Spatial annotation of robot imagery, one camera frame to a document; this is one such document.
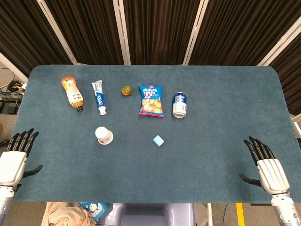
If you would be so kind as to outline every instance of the beige cloth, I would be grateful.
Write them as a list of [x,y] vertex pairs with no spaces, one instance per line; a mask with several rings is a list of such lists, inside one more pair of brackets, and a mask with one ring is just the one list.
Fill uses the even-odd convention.
[[41,226],[94,226],[88,211],[69,202],[47,202]]

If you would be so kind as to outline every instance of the chip bag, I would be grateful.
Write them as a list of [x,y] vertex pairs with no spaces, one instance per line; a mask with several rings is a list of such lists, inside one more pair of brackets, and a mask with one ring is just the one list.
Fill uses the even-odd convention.
[[162,110],[162,86],[139,85],[141,103],[139,115],[164,117]]

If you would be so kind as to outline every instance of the yellow stripe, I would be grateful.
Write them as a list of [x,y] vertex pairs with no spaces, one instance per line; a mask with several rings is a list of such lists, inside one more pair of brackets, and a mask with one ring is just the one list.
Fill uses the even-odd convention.
[[236,203],[238,226],[245,226],[243,204]]

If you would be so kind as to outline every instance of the wire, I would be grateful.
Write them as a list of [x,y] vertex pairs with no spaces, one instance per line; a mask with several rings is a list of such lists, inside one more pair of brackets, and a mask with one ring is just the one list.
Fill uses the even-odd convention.
[[14,75],[13,79],[8,84],[0,87],[0,96],[5,96],[6,98],[10,97],[10,98],[16,99],[16,105],[18,106],[18,108],[20,108],[20,105],[18,104],[18,100],[22,100],[24,94],[21,95],[20,93],[18,93],[18,91],[19,91],[19,88],[21,87],[22,83],[20,80],[15,80],[15,73],[13,73],[13,75]]
[[222,226],[225,226],[225,218],[226,218],[225,216],[227,214],[227,210],[228,210],[228,203],[227,203],[225,211],[224,211],[224,218],[222,219]]

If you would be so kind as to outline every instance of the bottle cap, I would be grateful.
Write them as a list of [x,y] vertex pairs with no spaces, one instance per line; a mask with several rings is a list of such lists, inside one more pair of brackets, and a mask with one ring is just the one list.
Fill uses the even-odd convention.
[[78,106],[78,107],[76,108],[76,110],[77,110],[78,112],[82,112],[82,111],[84,110],[84,108],[83,108],[83,106]]
[[100,111],[100,115],[105,115],[107,112],[105,111],[106,107],[105,106],[101,106],[98,108],[98,110]]

